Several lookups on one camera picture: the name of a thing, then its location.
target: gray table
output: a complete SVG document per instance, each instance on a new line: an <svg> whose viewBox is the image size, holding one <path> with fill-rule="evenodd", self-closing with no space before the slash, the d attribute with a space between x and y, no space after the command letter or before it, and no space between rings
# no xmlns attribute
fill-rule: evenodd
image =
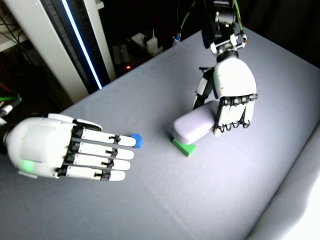
<svg viewBox="0 0 320 240"><path fill-rule="evenodd" d="M124 181L33 180L1 161L1 238L245 238L320 119L320 70L247 36L239 55L259 93L251 127L208 134L189 158L169 141L171 123L192 109L198 67L216 63L198 32L64 112L144 137Z"/></svg>

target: blue object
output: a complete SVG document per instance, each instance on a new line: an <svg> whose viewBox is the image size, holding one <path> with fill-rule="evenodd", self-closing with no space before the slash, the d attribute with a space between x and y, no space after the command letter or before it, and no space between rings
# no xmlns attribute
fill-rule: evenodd
<svg viewBox="0 0 320 240"><path fill-rule="evenodd" d="M132 138L136 140L136 144L133 146L135 149L139 149L144 145L144 139L138 133L134 133L131 135Z"/></svg>

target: green light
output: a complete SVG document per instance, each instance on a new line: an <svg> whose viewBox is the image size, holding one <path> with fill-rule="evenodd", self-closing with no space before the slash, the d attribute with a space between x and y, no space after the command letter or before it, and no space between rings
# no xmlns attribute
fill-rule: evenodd
<svg viewBox="0 0 320 240"><path fill-rule="evenodd" d="M23 163L24 170L27 172L31 172L34 169L34 162L25 160Z"/></svg>

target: blue led light strip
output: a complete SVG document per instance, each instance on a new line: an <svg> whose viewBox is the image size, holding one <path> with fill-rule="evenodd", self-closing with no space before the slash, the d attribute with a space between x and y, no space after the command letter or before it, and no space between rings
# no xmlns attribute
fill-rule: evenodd
<svg viewBox="0 0 320 240"><path fill-rule="evenodd" d="M67 0L61 0L61 1L62 1L62 4L63 4L63 7L64 7L64 9L65 9L65 12L66 12L66 14L67 14L67 16L68 16L68 18L69 18L69 20L70 20L70 23L71 23L71 25L72 25L73 31L74 31L74 33L75 33L75 35L76 35L76 38L78 39L78 41L79 41L79 43L80 43L80 46L81 46L81 49L82 49L82 51L83 51L83 53L84 53L85 59L86 59L86 61L88 62L89 67L90 67L90 69L91 69L91 71L92 71L92 74L93 74L93 76L94 76L94 79L95 79L95 81L96 81L96 84L98 85L99 89L102 89L102 86L101 86L101 83L100 83L100 81L99 81L99 78L98 78L98 76L97 76L97 74L96 74L95 68L94 68L94 66L92 65L92 62L91 62L90 57L89 57L89 55L88 55L87 49L86 49L86 47L85 47L85 45L84 45L84 42L82 41L82 38L81 38L81 36L80 36L79 31L78 31L78 28L77 28L76 22L75 22L75 20L74 20L74 17L73 17L72 14L71 14L70 8L69 8L68 3L67 3Z"/></svg>

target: green rectangular block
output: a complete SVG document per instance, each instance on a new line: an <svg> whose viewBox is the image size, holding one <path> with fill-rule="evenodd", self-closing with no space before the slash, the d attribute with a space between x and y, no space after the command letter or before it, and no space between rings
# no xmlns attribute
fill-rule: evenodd
<svg viewBox="0 0 320 240"><path fill-rule="evenodd" d="M183 144L179 142L177 139L173 139L172 143L187 157L194 152L196 146L194 144Z"/></svg>

